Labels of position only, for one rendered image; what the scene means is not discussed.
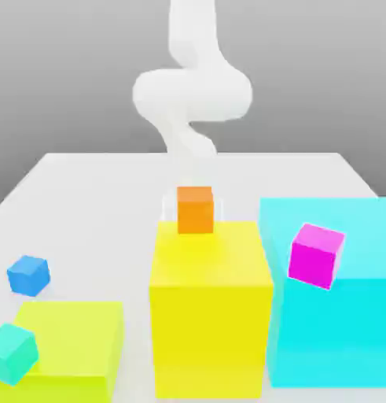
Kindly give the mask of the small blue cube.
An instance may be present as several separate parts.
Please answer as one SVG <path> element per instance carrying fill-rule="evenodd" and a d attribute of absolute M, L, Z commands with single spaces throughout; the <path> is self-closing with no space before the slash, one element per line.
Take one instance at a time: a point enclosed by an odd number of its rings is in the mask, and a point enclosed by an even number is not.
<path fill-rule="evenodd" d="M 46 259 L 23 255 L 7 269 L 12 292 L 35 297 L 50 282 L 50 270 Z"/>

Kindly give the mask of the large cyan box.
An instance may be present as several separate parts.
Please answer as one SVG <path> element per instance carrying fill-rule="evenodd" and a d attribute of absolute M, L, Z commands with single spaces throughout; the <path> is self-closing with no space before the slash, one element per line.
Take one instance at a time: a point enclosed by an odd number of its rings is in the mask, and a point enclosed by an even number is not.
<path fill-rule="evenodd" d="M 329 290 L 288 276 L 304 224 L 344 233 Z M 386 387 L 386 198 L 262 198 L 274 282 L 267 368 L 274 387 Z"/>

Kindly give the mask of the small orange cube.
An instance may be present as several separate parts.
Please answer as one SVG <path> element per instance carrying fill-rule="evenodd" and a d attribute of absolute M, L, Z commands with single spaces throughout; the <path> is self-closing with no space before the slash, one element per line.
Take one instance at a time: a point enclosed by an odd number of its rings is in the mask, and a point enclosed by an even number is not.
<path fill-rule="evenodd" d="M 214 198 L 211 187 L 177 187 L 179 234 L 214 231 Z"/>

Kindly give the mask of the small teal cube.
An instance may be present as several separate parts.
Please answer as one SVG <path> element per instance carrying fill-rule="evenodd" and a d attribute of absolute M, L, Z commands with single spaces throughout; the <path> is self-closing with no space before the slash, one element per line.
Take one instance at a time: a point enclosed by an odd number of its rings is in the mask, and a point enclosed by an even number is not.
<path fill-rule="evenodd" d="M 17 385 L 38 359 L 33 332 L 13 324 L 0 327 L 0 382 Z"/>

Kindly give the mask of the large yellow box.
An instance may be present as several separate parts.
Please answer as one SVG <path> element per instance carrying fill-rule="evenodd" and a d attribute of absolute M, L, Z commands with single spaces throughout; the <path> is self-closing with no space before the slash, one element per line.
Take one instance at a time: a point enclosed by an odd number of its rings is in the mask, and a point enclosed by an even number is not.
<path fill-rule="evenodd" d="M 258 398 L 273 281 L 253 221 L 210 234 L 161 221 L 149 300 L 158 398 Z"/>

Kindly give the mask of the large lime box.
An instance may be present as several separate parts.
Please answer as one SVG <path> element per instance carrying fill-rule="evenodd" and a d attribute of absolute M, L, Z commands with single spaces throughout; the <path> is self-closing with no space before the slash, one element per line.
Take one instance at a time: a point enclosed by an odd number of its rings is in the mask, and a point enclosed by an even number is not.
<path fill-rule="evenodd" d="M 26 301 L 15 320 L 39 359 L 0 403 L 112 403 L 124 340 L 120 301 Z"/>

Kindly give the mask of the small magenta cube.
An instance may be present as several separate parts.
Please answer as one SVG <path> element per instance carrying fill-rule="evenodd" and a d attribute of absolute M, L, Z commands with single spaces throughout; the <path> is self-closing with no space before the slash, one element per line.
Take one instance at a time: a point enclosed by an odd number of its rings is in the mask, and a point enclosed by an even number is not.
<path fill-rule="evenodd" d="M 343 232 L 305 223 L 292 241 L 288 277 L 330 290 L 345 239 Z"/>

